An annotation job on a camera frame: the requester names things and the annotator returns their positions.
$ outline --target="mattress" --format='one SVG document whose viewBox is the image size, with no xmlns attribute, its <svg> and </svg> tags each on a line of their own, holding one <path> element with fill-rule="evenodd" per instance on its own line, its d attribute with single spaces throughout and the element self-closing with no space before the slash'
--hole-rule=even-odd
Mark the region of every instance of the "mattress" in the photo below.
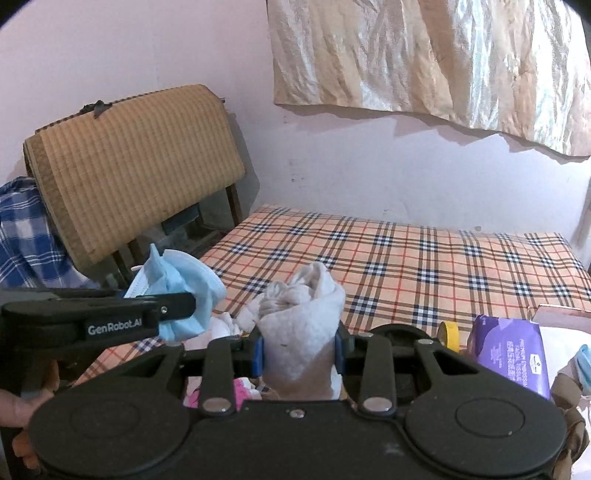
<svg viewBox="0 0 591 480">
<path fill-rule="evenodd" d="M 472 320 L 530 318 L 540 303 L 591 310 L 591 278 L 557 233 L 485 235 L 263 206 L 202 259 L 235 316 L 274 280 L 322 262 L 347 292 L 342 322 L 352 331 L 401 322 L 435 335 L 457 322 L 465 345 Z M 157 339 L 104 351 L 94 377 L 159 345 Z"/>
</svg>

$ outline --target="chair backrest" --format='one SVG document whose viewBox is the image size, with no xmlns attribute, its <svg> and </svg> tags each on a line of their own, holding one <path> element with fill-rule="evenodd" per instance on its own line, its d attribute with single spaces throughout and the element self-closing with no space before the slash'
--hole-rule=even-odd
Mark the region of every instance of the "chair backrest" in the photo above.
<svg viewBox="0 0 591 480">
<path fill-rule="evenodd" d="M 73 115 L 39 129 L 24 151 L 78 269 L 245 174 L 222 101 L 203 85 Z"/>
</svg>

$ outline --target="blue checkered cloth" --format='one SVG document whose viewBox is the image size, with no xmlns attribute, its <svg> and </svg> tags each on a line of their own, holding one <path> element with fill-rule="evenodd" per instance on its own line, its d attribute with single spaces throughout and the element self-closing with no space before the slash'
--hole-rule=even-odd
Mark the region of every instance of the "blue checkered cloth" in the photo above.
<svg viewBox="0 0 591 480">
<path fill-rule="evenodd" d="M 53 233 L 35 180 L 0 187 L 0 287 L 94 288 Z"/>
</svg>

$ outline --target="crumpled plastic sheet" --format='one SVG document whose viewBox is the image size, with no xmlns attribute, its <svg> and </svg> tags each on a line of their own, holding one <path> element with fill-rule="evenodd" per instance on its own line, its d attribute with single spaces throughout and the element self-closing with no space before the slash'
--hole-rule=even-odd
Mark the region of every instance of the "crumpled plastic sheet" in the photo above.
<svg viewBox="0 0 591 480">
<path fill-rule="evenodd" d="M 591 67 L 561 0 L 268 0 L 275 103 L 416 112 L 591 155 Z"/>
</svg>

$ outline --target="yellow tape roll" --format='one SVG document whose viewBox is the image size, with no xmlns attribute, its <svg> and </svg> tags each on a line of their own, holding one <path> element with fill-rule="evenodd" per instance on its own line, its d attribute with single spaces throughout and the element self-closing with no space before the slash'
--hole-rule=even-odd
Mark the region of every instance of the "yellow tape roll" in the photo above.
<svg viewBox="0 0 591 480">
<path fill-rule="evenodd" d="M 443 320 L 437 329 L 437 338 L 442 345 L 456 353 L 460 352 L 460 330 L 456 322 Z"/>
</svg>

